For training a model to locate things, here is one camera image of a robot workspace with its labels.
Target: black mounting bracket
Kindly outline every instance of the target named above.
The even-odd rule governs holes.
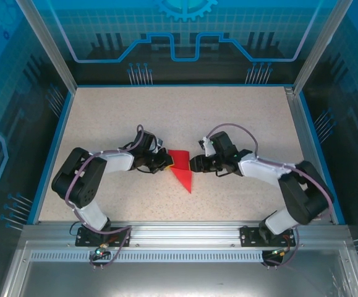
[[[241,239],[242,248],[286,248],[289,245],[285,239],[286,236],[289,238],[290,247],[296,246],[293,230],[286,230],[276,235],[269,243],[266,243],[260,236],[259,229],[259,227],[249,226],[243,226],[239,229],[239,238]]]
[[[110,227],[110,231],[118,230],[120,228]],[[109,241],[109,247],[119,247],[124,240],[127,234],[127,230],[124,230],[120,233],[104,235],[104,236],[95,236],[95,233],[89,230],[88,228],[81,226],[77,231],[77,237],[75,238],[75,246],[90,246],[98,247],[101,244]],[[128,247],[130,242],[130,234],[127,240],[124,243],[124,247]]]

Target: red cloth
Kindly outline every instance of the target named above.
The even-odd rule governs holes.
[[[190,152],[186,150],[169,150],[168,154],[173,159],[171,166],[173,174],[180,183],[191,193],[192,171],[190,170]]]

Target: gear graphic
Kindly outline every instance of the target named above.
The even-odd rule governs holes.
[[[4,30],[10,29],[17,19],[15,0],[0,0],[0,26]]]
[[[211,12],[211,6],[217,4],[217,0],[155,0],[155,3],[160,8],[159,12],[164,12],[167,17],[186,22]]]

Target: speckled tabletop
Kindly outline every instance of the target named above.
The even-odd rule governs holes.
[[[74,98],[53,176],[75,147],[116,149],[135,137],[137,124],[173,150],[201,154],[198,140],[231,122],[253,132],[259,155],[299,162],[302,152],[282,87],[80,88]],[[254,150],[243,131],[224,129],[237,148]],[[168,170],[103,176],[96,198],[114,221],[262,220],[284,206],[278,188],[252,178],[194,173],[189,194]],[[49,185],[40,221],[75,220]]]

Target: red paper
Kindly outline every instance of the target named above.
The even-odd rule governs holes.
[[[191,193],[192,171],[190,170],[190,152],[186,150],[169,150],[173,159],[171,167],[173,174],[180,183]]]

